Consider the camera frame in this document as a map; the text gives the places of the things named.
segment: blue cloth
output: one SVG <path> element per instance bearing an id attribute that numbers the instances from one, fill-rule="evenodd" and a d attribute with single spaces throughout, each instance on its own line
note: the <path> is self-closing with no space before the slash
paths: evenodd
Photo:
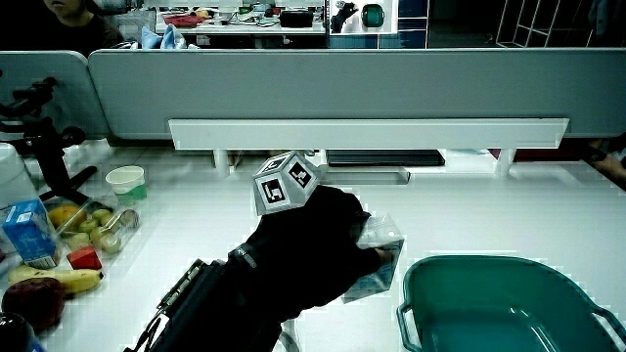
<path id="1" fill-rule="evenodd" d="M 147 27 L 141 28 L 141 47 L 142 49 L 156 49 L 160 47 L 163 37 L 153 33 Z"/>
<path id="2" fill-rule="evenodd" d="M 147 27 L 141 28 L 142 49 L 187 49 L 183 34 L 174 24 L 169 24 L 163 36 L 153 33 Z"/>

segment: desk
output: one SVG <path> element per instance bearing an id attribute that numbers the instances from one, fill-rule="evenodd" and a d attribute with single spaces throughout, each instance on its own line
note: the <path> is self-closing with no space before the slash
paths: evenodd
<path id="1" fill-rule="evenodd" d="M 134 344 L 161 297 L 196 258 L 226 259 L 258 222 L 250 176 L 265 158 L 245 157 L 220 179 L 210 154 L 103 144 L 70 149 L 69 172 L 98 164 L 99 174 L 81 191 L 99 197 L 111 194 L 104 181 L 109 170 L 143 166 L 149 194 L 143 223 L 120 255 L 104 263 L 100 286 L 68 301 L 62 323 L 41 336 L 50 352 L 121 351 Z M 404 274 L 417 260 L 446 253 L 540 258 L 571 274 L 624 324 L 623 191 L 583 162 L 514 164 L 510 177 L 501 178 L 485 152 L 447 151 L 446 157 L 446 166 L 417 170 L 405 186 L 342 187 L 366 210 L 388 213 L 406 235 L 405 247 L 390 291 L 346 305 L 338 299 L 295 320 L 307 352 L 403 351 L 395 309 L 403 300 Z"/>
<path id="2" fill-rule="evenodd" d="M 156 13 L 156 34 L 164 34 L 167 24 L 162 13 Z M 322 22 L 313 22 L 308 28 L 281 27 L 279 23 L 272 26 L 249 24 L 198 24 L 193 28 L 177 28 L 183 35 L 325 35 L 326 30 Z"/>

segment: gloved hand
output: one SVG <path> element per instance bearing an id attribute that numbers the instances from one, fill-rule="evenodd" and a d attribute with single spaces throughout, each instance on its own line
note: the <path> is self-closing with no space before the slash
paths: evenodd
<path id="1" fill-rule="evenodd" d="M 375 272 L 389 253 L 355 244 L 369 215 L 354 195 L 325 186 L 300 208 L 264 215 L 246 241 L 256 265 L 247 305 L 282 322 L 329 303 Z"/>

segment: fruit tray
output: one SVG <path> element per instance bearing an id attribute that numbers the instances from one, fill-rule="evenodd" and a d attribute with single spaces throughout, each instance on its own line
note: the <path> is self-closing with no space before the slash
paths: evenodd
<path id="1" fill-rule="evenodd" d="M 114 199 L 89 199 L 82 205 L 62 199 L 45 206 L 56 229 L 55 240 L 68 252 L 91 244 L 101 256 L 116 255 L 139 227 L 138 210 Z"/>
<path id="2" fill-rule="evenodd" d="M 429 257 L 407 272 L 404 297 L 397 315 L 410 351 L 621 351 L 615 342 L 626 342 L 624 327 L 580 286 L 526 259 Z M 421 346 L 409 336 L 409 311 Z"/>

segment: basin handle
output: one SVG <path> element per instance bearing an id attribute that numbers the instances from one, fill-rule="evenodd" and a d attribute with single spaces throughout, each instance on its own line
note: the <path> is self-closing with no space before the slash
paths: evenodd
<path id="1" fill-rule="evenodd" d="M 398 315 L 398 325 L 400 326 L 400 335 L 402 336 L 402 344 L 406 349 L 412 352 L 422 352 L 422 348 L 409 339 L 409 330 L 407 329 L 407 321 L 404 319 L 404 315 L 412 310 L 411 306 L 407 302 L 402 303 L 396 313 Z"/>
<path id="2" fill-rule="evenodd" d="M 615 318 L 613 313 L 599 306 L 593 307 L 593 311 L 595 314 L 605 318 L 606 321 L 613 328 L 615 333 L 617 333 L 619 338 L 622 340 L 622 342 L 626 344 L 626 329 L 624 329 L 624 326 L 622 326 L 621 323 L 619 323 L 619 321 L 617 320 L 617 318 Z"/>

